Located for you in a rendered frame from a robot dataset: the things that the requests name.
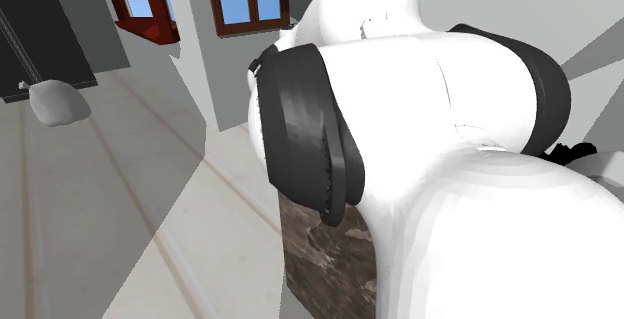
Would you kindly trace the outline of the red framed window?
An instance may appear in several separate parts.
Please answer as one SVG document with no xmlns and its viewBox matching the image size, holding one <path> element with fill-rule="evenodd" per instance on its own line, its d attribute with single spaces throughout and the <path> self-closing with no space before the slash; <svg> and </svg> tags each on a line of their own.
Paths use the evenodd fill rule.
<svg viewBox="0 0 624 319">
<path fill-rule="evenodd" d="M 180 40 L 170 0 L 111 0 L 115 24 L 158 45 Z"/>
</svg>

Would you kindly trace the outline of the grey sack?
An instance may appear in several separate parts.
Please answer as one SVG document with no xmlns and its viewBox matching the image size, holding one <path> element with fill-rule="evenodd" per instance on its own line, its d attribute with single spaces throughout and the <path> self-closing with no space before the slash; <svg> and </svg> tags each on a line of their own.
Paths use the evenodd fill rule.
<svg viewBox="0 0 624 319">
<path fill-rule="evenodd" d="M 70 125 L 88 118 L 92 113 L 85 97 L 66 82 L 45 80 L 29 85 L 20 81 L 18 88 L 28 91 L 30 106 L 45 126 Z"/>
</svg>

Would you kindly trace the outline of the black door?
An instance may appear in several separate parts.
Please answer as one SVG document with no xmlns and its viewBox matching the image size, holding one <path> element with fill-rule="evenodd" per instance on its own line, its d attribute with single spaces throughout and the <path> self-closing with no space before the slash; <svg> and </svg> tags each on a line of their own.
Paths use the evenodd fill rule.
<svg viewBox="0 0 624 319">
<path fill-rule="evenodd" d="M 45 80 L 97 84 L 59 0 L 0 0 L 0 100 L 26 100 L 18 84 Z"/>
</svg>

